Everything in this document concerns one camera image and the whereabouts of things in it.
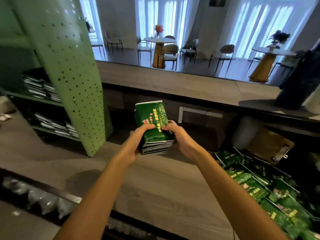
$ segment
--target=wooden table leg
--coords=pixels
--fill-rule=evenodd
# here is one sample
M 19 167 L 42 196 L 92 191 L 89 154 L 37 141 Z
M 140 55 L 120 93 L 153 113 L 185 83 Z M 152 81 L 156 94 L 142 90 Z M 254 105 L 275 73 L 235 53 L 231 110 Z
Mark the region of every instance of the wooden table leg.
M 257 83 L 266 83 L 268 81 L 269 73 L 271 71 L 273 63 L 275 62 L 275 59 L 276 55 L 274 54 L 264 54 L 257 67 L 249 76 L 250 81 Z
M 164 52 L 163 52 L 163 43 L 156 43 L 155 44 L 155 48 L 154 48 L 154 55 L 153 55 L 153 64 L 152 66 L 154 68 L 161 68 L 164 69 L 164 67 L 162 67 L 162 60 L 163 60 L 163 56 L 164 56 Z

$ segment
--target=green perforated panel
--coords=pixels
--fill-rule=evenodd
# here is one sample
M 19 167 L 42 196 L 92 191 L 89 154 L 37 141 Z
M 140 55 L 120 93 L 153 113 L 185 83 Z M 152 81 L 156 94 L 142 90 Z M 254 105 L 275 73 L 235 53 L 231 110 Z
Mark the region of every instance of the green perforated panel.
M 10 0 L 89 156 L 112 133 L 78 0 Z

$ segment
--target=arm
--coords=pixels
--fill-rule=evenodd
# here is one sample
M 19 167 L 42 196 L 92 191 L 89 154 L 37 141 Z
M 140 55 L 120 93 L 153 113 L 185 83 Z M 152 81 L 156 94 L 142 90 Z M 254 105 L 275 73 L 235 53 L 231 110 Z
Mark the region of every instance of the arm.
M 135 159 L 135 151 L 146 130 L 153 124 L 144 124 L 134 131 L 122 145 L 95 184 L 86 193 L 78 208 L 60 228 L 54 240 L 100 240 L 119 192 L 124 175 Z
M 218 165 L 205 149 L 198 145 L 174 121 L 169 122 L 162 129 L 174 132 L 179 142 L 180 151 L 196 162 L 210 190 L 240 239 L 288 240 L 277 223 Z

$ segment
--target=gray floor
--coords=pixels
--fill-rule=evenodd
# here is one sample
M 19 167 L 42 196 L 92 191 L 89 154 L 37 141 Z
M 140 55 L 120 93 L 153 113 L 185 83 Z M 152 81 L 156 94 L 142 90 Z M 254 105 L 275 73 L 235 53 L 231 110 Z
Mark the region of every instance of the gray floor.
M 0 239 L 51 240 L 60 228 L 3 201 L 0 212 Z
M 150 64 L 149 52 L 141 52 L 141 61 L 138 62 L 138 52 L 136 49 L 124 48 L 123 53 L 120 48 L 118 50 L 114 48 L 114 53 L 112 53 L 111 49 L 110 51 L 105 49 L 104 50 L 105 56 L 104 56 L 102 47 L 100 47 L 100 51 L 99 51 L 99 47 L 93 48 L 93 52 L 96 60 L 152 68 Z M 218 70 L 217 72 L 215 72 L 218 64 L 217 58 L 214 58 L 211 61 L 210 67 L 208 67 L 209 60 L 196 59 L 195 64 L 194 64 L 193 58 L 189 59 L 187 57 L 185 59 L 185 64 L 183 64 L 183 60 L 184 60 L 183 55 L 181 56 L 181 60 L 180 60 L 180 56 L 178 57 L 177 72 L 189 73 L 189 74 L 201 75 L 201 76 L 219 77 L 219 78 L 231 79 L 231 80 L 237 80 L 237 81 L 243 81 L 243 82 L 250 82 L 249 76 L 254 71 L 254 69 L 258 64 L 257 61 L 254 61 L 250 69 L 248 70 L 251 61 L 233 59 L 227 71 L 229 61 L 223 62 L 223 65 L 222 65 L 222 61 L 220 61 Z M 165 70 L 174 71 L 175 64 L 172 70 L 172 62 L 167 61 Z M 269 77 L 269 81 L 266 82 L 265 84 L 278 87 L 289 73 L 288 69 L 282 74 L 283 71 L 284 71 L 284 68 L 277 65 L 274 71 L 271 73 Z

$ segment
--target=round table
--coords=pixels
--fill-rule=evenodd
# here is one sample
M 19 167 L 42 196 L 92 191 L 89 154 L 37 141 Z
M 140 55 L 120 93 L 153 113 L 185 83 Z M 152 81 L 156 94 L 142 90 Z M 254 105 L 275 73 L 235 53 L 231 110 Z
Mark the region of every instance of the round table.
M 155 43 L 152 66 L 154 68 L 164 69 L 165 65 L 162 67 L 162 60 L 163 60 L 163 56 L 164 56 L 164 52 L 163 52 L 164 44 L 175 43 L 176 40 L 169 39 L 169 38 L 158 38 L 158 39 L 156 39 L 156 38 L 153 38 L 153 37 L 149 37 L 149 38 L 144 38 L 144 41 Z
M 273 49 L 270 50 L 268 47 L 255 47 L 253 51 L 265 53 L 254 69 L 252 74 L 249 76 L 250 81 L 265 83 L 268 81 L 269 73 L 272 69 L 272 65 L 275 62 L 276 56 L 294 56 L 296 53 L 290 50 Z

